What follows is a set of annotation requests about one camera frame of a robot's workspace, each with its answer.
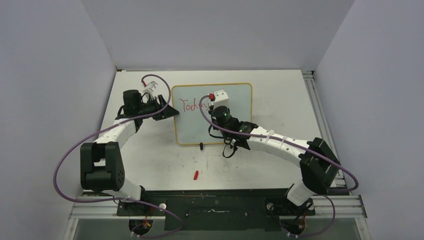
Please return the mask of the red marker cap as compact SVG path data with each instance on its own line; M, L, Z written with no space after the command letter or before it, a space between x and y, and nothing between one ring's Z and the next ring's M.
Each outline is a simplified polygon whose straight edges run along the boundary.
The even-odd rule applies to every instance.
M196 170L195 173L194 173L193 179L194 180L197 180L198 179L198 176L199 176L199 171Z

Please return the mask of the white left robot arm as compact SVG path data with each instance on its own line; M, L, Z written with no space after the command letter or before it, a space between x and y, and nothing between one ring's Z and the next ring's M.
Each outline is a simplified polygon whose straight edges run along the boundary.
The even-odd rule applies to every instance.
M138 90L124 91L123 105L114 121L116 127L80 147L82 188L124 201L131 199L130 210L138 216L144 215L149 210L149 201L142 197L144 188L126 178L121 148L138 132L145 119L160 121L179 114L161 94L143 102L143 95Z

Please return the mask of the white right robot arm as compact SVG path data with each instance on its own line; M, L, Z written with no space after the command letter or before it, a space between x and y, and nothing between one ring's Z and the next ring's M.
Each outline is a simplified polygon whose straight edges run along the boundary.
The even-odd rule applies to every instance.
M283 199L283 209L296 214L313 195L326 195L337 175L334 164L340 162L328 144L316 137L312 141L287 138L255 123L232 117L226 106L211 106L208 110L213 128L234 149L244 148L264 152L286 160L300 168L301 180L294 183Z

